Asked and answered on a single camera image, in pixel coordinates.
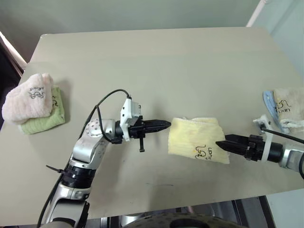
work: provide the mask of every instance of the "table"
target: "table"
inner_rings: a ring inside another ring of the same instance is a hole
[[[190,28],[41,36],[21,79],[49,72],[62,90],[67,123],[35,135],[4,124],[0,132],[0,225],[34,224],[93,106],[124,88],[144,119],[216,117],[224,133],[257,134],[267,113],[262,92],[302,86],[287,57],[261,28]],[[119,119],[125,96],[102,105]],[[169,129],[110,145],[95,176],[90,218],[198,205],[303,188],[296,172],[274,163],[230,164],[168,155]]]

